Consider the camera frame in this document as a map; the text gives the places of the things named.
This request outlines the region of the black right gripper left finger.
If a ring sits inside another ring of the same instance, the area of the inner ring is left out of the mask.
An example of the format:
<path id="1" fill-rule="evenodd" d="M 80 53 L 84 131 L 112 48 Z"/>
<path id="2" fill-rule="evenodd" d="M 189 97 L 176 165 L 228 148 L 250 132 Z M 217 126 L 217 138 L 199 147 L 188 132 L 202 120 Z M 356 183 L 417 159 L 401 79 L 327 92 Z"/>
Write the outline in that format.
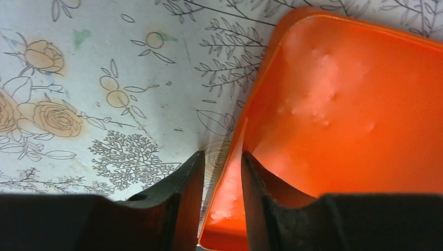
<path id="1" fill-rule="evenodd" d="M 125 201 L 1 195 L 1 250 L 195 250 L 205 153 Z"/>

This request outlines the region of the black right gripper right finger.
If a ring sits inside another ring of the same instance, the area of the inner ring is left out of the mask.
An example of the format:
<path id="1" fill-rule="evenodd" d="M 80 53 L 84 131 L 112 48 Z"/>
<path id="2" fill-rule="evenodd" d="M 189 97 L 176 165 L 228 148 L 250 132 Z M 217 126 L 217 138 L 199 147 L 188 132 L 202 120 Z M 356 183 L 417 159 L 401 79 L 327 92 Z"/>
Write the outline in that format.
<path id="1" fill-rule="evenodd" d="M 250 250 L 442 250 L 438 193 L 311 197 L 249 152 L 241 180 Z"/>

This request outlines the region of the orange box lid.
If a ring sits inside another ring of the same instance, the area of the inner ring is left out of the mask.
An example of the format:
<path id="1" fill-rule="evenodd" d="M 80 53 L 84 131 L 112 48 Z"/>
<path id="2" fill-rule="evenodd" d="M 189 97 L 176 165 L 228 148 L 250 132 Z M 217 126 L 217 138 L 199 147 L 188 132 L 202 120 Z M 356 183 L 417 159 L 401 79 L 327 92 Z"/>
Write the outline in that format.
<path id="1" fill-rule="evenodd" d="M 250 250 L 241 157 L 318 198 L 442 195 L 442 43 L 296 8 L 276 25 L 237 122 L 199 244 Z"/>

